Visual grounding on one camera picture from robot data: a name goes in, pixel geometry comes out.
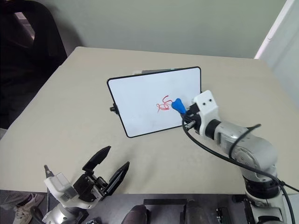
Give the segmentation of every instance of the sneaker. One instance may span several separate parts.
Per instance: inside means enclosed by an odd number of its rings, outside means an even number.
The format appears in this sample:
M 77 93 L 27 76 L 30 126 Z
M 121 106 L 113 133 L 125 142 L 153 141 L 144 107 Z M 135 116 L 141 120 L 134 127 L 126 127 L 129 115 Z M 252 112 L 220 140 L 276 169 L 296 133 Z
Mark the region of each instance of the sneaker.
M 32 215 L 30 213 L 30 208 L 33 206 L 38 206 L 43 198 L 44 195 L 38 195 L 38 194 L 31 194 L 32 195 L 32 199 L 25 204 L 22 207 L 15 207 L 14 211 L 15 211 L 15 217 L 14 217 L 14 222 L 13 224 L 28 224 L 31 219 L 32 219 Z

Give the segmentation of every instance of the table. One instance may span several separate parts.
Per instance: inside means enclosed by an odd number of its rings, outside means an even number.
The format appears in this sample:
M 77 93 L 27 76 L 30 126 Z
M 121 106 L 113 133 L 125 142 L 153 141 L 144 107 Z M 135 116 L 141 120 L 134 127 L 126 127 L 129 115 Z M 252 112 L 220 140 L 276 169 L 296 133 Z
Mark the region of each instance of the table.
M 78 47 L 1 139 L 0 189 L 45 192 L 44 164 L 74 183 L 92 155 L 111 145 L 95 174 L 109 180 L 130 161 L 118 193 L 244 193 L 239 168 L 200 149 L 181 128 L 130 139 L 109 111 L 108 78 L 192 66 L 201 67 L 202 89 L 212 91 L 222 120 L 262 124 L 254 134 L 278 149 L 279 177 L 298 187 L 299 110 L 265 62 Z

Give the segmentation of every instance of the wall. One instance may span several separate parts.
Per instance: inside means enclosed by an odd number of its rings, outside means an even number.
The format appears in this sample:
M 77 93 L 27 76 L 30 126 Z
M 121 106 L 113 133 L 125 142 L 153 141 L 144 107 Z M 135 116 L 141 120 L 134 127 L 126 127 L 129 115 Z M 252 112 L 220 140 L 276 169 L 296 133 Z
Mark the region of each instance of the wall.
M 253 58 L 285 0 L 38 0 L 78 46 Z
M 260 56 L 299 108 L 299 0 Z

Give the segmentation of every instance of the small whiteboard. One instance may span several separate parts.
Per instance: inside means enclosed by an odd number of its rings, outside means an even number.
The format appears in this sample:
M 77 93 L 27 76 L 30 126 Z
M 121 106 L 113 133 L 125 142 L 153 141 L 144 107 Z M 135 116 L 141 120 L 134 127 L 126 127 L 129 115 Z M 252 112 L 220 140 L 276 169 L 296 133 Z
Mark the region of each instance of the small whiteboard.
M 181 125 L 171 107 L 180 98 L 185 106 L 201 92 L 200 67 L 160 71 L 107 81 L 126 135 L 130 138 Z

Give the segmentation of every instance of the red marker drawing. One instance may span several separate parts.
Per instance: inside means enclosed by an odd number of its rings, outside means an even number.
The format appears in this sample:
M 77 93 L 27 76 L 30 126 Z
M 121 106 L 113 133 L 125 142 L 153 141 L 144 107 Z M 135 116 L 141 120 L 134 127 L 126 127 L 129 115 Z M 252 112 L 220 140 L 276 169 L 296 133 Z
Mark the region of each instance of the red marker drawing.
M 162 99 L 162 104 L 157 104 L 157 107 L 158 107 L 158 112 L 160 111 L 160 110 L 162 110 L 162 111 L 167 111 L 167 110 L 169 110 L 169 106 L 172 104 L 172 100 L 167 100 L 167 101 L 165 101 L 165 98 L 167 98 L 168 97 L 168 95 L 167 96 L 165 96 L 163 99 Z

